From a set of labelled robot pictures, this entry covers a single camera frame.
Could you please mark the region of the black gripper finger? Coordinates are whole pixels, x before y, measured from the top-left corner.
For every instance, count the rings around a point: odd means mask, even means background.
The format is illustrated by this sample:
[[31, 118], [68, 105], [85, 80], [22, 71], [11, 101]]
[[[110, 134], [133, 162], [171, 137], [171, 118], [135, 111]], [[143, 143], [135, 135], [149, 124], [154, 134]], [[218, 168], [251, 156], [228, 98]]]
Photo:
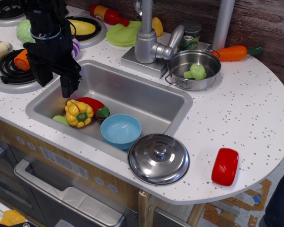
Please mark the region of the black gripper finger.
[[45, 87], [54, 78], [53, 66], [51, 64], [33, 63], [32, 64], [32, 73], [33, 73], [36, 81], [42, 87]]
[[79, 87], [82, 81], [81, 75], [66, 74], [60, 77], [62, 96], [69, 98]]

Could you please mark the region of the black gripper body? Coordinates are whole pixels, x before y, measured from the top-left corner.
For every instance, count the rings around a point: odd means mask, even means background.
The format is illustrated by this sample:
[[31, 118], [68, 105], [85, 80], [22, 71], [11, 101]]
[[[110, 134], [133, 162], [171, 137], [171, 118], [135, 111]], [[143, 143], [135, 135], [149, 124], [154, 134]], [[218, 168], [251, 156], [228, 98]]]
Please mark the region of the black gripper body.
[[71, 55], [73, 36], [71, 31], [60, 31], [56, 34], [33, 34], [35, 43], [24, 43], [32, 70], [33, 63], [51, 64], [53, 75], [60, 77], [66, 74], [80, 75], [81, 67]]

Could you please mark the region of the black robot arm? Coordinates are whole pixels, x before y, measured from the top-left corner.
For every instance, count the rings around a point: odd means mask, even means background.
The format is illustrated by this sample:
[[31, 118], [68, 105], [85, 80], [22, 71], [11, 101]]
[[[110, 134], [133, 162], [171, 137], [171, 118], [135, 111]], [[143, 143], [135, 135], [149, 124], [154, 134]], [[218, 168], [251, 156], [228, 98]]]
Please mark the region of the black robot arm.
[[19, 5], [31, 28], [34, 43], [24, 43], [30, 69], [41, 86], [47, 85], [53, 74], [60, 76], [62, 95], [68, 98], [79, 87], [80, 65], [72, 56], [73, 36], [66, 19], [67, 3], [63, 0], [21, 0]]

